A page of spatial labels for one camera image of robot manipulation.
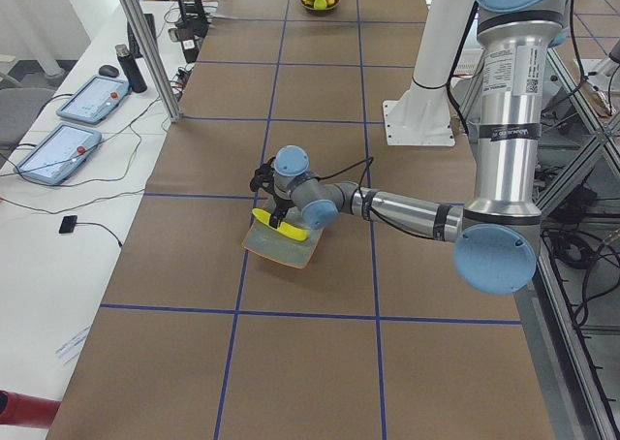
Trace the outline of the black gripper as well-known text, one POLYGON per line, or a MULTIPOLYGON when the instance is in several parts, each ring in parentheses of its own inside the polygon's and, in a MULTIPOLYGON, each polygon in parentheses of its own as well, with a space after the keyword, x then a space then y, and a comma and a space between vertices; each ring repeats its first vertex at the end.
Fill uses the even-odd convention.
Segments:
POLYGON ((268 225, 273 229, 278 229, 284 218, 284 212, 292 208, 292 201, 289 195, 276 184, 272 186, 272 198, 275 202, 275 209, 270 213, 268 225))

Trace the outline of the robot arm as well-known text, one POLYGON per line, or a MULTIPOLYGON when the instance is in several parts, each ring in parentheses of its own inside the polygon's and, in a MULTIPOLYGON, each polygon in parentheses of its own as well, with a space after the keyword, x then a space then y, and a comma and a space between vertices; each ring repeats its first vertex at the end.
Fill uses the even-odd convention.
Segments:
POLYGON ((546 53, 566 32, 570 0, 432 0, 410 88, 384 104, 391 145, 450 142, 447 90, 470 29, 483 48, 474 196, 462 207, 394 195, 358 183, 324 184, 306 152, 281 148, 268 166, 280 234, 296 208, 318 230, 346 212, 414 236, 454 245, 453 261, 472 287, 510 294, 533 277, 541 211, 532 200, 541 135, 546 53))

